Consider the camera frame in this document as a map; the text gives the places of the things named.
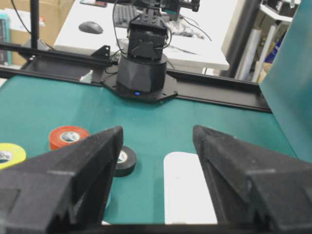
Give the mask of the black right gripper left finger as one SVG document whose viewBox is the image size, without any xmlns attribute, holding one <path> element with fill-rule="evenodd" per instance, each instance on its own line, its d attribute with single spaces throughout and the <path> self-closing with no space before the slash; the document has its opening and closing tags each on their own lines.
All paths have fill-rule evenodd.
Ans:
<svg viewBox="0 0 312 234">
<path fill-rule="evenodd" d="M 122 145 L 123 129 L 115 126 L 1 170 L 1 233 L 100 226 Z"/>
</svg>

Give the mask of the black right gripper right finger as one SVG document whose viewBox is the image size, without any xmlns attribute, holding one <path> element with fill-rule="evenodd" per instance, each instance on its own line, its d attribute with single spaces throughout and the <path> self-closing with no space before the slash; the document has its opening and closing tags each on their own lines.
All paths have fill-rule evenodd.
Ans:
<svg viewBox="0 0 312 234">
<path fill-rule="evenodd" d="M 312 165 L 232 135 L 196 125 L 203 171 L 212 166 L 244 203 L 246 216 L 273 232 L 312 231 Z"/>
</svg>

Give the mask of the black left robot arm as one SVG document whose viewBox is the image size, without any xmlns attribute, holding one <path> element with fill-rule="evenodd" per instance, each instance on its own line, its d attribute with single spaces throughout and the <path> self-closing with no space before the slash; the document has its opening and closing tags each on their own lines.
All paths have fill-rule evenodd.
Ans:
<svg viewBox="0 0 312 234">
<path fill-rule="evenodd" d="M 171 43 L 172 32 L 161 12 L 179 14 L 181 8 L 199 10 L 198 0 L 132 0 L 131 5 L 142 13 L 129 21 L 127 51 L 118 63 L 117 83 L 135 97 L 149 95 L 163 89 L 166 79 L 167 57 L 163 50 Z"/>
</svg>

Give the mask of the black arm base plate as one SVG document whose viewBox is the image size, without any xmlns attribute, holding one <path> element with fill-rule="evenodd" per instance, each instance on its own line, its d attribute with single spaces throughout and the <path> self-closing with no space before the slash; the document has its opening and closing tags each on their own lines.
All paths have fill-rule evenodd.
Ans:
<svg viewBox="0 0 312 234">
<path fill-rule="evenodd" d="M 122 98 L 141 102 L 154 103 L 164 101 L 169 98 L 174 98 L 178 95 L 177 80 L 169 75 L 166 75 L 162 89 L 152 91 L 150 93 L 128 89 L 124 85 L 117 82 L 117 74 L 110 74 L 107 77 L 104 77 L 101 83 L 104 87 L 108 88 L 113 93 Z"/>
</svg>

